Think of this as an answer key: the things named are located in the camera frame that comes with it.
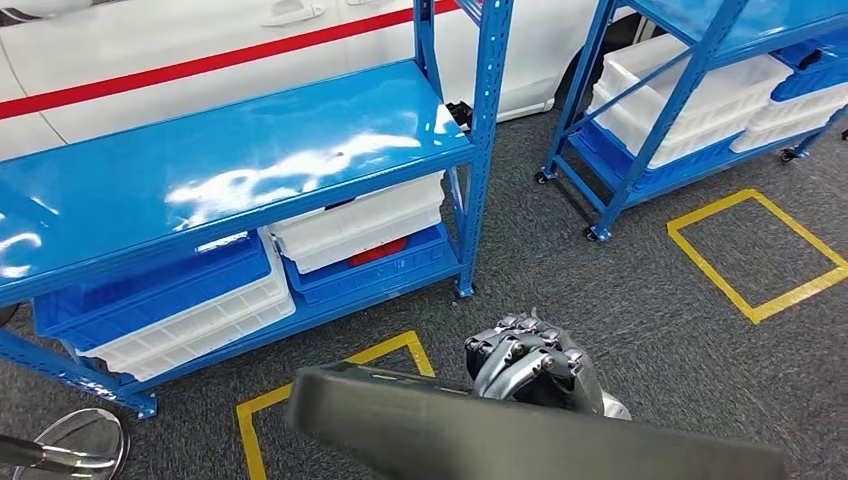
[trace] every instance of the white plastic crate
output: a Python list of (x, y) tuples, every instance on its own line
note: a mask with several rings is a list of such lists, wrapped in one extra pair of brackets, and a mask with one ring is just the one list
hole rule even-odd
[(77, 354), (145, 381), (291, 315), (295, 305), (282, 260), (268, 230), (259, 235), (271, 264), (267, 277)]
[(789, 117), (779, 123), (766, 125), (762, 128), (748, 125), (745, 132), (733, 141), (730, 149), (737, 153), (745, 152), (823, 127), (840, 108), (841, 105), (827, 106), (815, 112), (800, 117)]
[(769, 100), (765, 108), (757, 112), (748, 128), (765, 130), (792, 119), (819, 113), (830, 108), (836, 112), (848, 103), (848, 83), (841, 83), (817, 92), (808, 93), (784, 102)]
[(298, 272), (309, 273), (439, 223), (443, 175), (426, 175), (269, 227)]
[[(615, 97), (685, 49), (686, 45), (666, 34), (608, 53), (599, 83)], [(640, 122), (653, 125), (688, 61), (686, 58), (678, 62), (624, 97), (619, 105)], [(716, 125), (764, 105), (771, 91), (791, 73), (791, 68), (767, 54), (707, 72), (669, 130), (668, 138), (673, 140), (702, 125)]]
[[(600, 84), (595, 85), (593, 94), (592, 105), (587, 110), (590, 113), (612, 99), (612, 96), (604, 91)], [(748, 110), (738, 112), (724, 122), (699, 125), (697, 129), (687, 132), (687, 135), (678, 135), (671, 138), (666, 136), (651, 158), (650, 163), (648, 163), (648, 168), (662, 167), (678, 158), (741, 132), (760, 108), (760, 106), (755, 105)], [(639, 150), (652, 128), (650, 123), (640, 121), (621, 105), (613, 105), (609, 110), (598, 115), (596, 121), (600, 126), (618, 137), (634, 156), (639, 154)]]

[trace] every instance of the shelving unit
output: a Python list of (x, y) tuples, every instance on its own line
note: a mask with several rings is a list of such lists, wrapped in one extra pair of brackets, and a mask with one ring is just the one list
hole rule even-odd
[(143, 418), (166, 380), (449, 277), (471, 295), (513, 0), (456, 2), (480, 27), (468, 135), (416, 0), (413, 59), (0, 163), (0, 305), (447, 169), (458, 238), (438, 267), (317, 306), (292, 292), (292, 316), (143, 383), (2, 329), (0, 357)]
[[(612, 22), (616, 8), (622, 6), (633, 8), (677, 37), (688, 48), (615, 96), (603, 107), (578, 119), (581, 100), (607, 26)], [(556, 178), (559, 172), (568, 177), (600, 214), (597, 223), (586, 229), (586, 237), (593, 241), (605, 241), (610, 238), (610, 226), (625, 208), (730, 168), (764, 152), (794, 145), (799, 139), (800, 144), (794, 149), (785, 150), (783, 155), (786, 159), (803, 156), (827, 126), (744, 153), (731, 151), (728, 148), (729, 142), (725, 142), (726, 145), (719, 142), (707, 147), (712, 149), (709, 161), (691, 162), (687, 165), (685, 158), (677, 160), (675, 162), (680, 163), (674, 166), (673, 172), (665, 170), (666, 175), (662, 180), (650, 182), (644, 187), (640, 185), (640, 180), (645, 180), (646, 175), (654, 172), (647, 169), (648, 163), (689, 96), (708, 71), (842, 28), (848, 28), (848, 12), (844, 3), (828, 0), (600, 0), (547, 161), (541, 172), (536, 175), (536, 181), (545, 183)], [(622, 98), (683, 59), (688, 59), (683, 74), (638, 155), (622, 162), (617, 160), (619, 152), (613, 151), (614, 155), (609, 155), (609, 151), (598, 152), (583, 141), (579, 132), (581, 127), (589, 125), (588, 122)], [(840, 113), (834, 115), (830, 123), (835, 121)], [(612, 143), (611, 148), (626, 153), (622, 145)], [(573, 148), (612, 191), (608, 202), (601, 200), (577, 171), (564, 160), (563, 152), (568, 148)]]

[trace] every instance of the metal robotic hand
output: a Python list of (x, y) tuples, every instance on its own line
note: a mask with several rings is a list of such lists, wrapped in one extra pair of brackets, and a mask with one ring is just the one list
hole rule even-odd
[(468, 338), (465, 351), (472, 395), (631, 419), (601, 388), (589, 355), (563, 329), (539, 320), (535, 308)]

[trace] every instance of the yellow tape square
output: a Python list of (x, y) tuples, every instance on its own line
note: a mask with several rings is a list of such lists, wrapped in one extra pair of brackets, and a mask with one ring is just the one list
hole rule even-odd
[[(721, 276), (719, 273), (713, 268), (705, 259), (702, 257), (692, 244), (690, 244), (683, 235), (681, 235), (680, 230), (689, 225), (692, 225), (695, 222), (699, 222), (710, 215), (714, 215), (718, 212), (726, 210), (727, 208), (732, 207), (740, 202), (748, 200), (749, 198), (753, 198), (756, 201), (760, 202), (760, 204), (766, 207), (774, 216), (780, 219), (783, 223), (789, 226), (792, 230), (795, 231), (798, 235), (804, 238), (807, 242), (809, 242), (813, 247), (816, 248), (819, 252), (821, 252), (824, 256), (829, 258), (834, 264), (836, 264), (836, 268), (833, 270), (821, 275), (817, 278), (810, 280), (809, 282), (801, 285), (800, 287), (794, 288), (789, 292), (780, 295), (779, 297), (769, 300), (764, 304), (752, 307), (742, 298), (741, 295), (732, 287), (729, 283)], [(825, 290), (828, 287), (831, 287), (840, 281), (844, 280), (848, 277), (848, 262), (845, 261), (842, 257), (840, 257), (836, 252), (830, 249), (827, 245), (824, 244), (821, 240), (816, 238), (812, 233), (809, 232), (806, 228), (804, 228), (800, 223), (796, 222), (792, 217), (790, 217), (786, 212), (781, 210), (777, 205), (771, 202), (771, 200), (767, 199), (760, 192), (753, 189), (746, 189), (740, 192), (734, 193), (729, 197), (723, 198), (717, 202), (713, 202), (703, 208), (695, 210), (692, 213), (688, 213), (683, 215), (680, 218), (674, 219), (668, 222), (668, 235), (672, 238), (672, 240), (677, 243), (677, 245), (686, 253), (686, 255), (695, 262), (695, 265), (700, 268), (704, 274), (712, 280), (713, 283), (724, 292), (725, 295), (733, 302), (736, 307), (748, 317), (751, 322), (754, 324), (759, 324), (766, 318), (774, 315), (777, 312), (785, 310), (786, 308), (795, 305), (796, 303), (804, 300), (805, 298), (811, 297), (816, 293)]]
[[(363, 365), (403, 347), (407, 347), (412, 354), (412, 360), (415, 362), (419, 374), (428, 377), (436, 376), (435, 372), (433, 372), (432, 365), (430, 365), (430, 360), (427, 358), (427, 354), (424, 353), (424, 347), (421, 345), (418, 335), (413, 330), (352, 355), (347, 358), (347, 361)], [(265, 465), (262, 463), (259, 437), (256, 436), (256, 429), (253, 428), (253, 414), (289, 398), (291, 388), (291, 383), (283, 385), (236, 407), (236, 417), (239, 422), (239, 432), (241, 433), (242, 445), (244, 446), (247, 473), (250, 480), (267, 480), (268, 478), (265, 473)]]

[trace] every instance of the red stripe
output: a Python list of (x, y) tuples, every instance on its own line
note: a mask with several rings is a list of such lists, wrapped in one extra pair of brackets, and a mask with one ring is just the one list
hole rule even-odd
[[(446, 13), (458, 9), (452, 1), (436, 2), (436, 13)], [(94, 98), (170, 82), (200, 73), (211, 72), (241, 63), (259, 60), (301, 48), (311, 47), (333, 40), (372, 32), (381, 28), (400, 25), (412, 21), (412, 9), (377, 15), (375, 17), (343, 23), (332, 27), (303, 33), (273, 42), (262, 43), (230, 52), (210, 55), (187, 62), (155, 68), (144, 72), (132, 73), (122, 77), (110, 78), (99, 82), (65, 88), (53, 92), (39, 93), (30, 97), (0, 102), (0, 119), (40, 112), (73, 103), (85, 102)]]

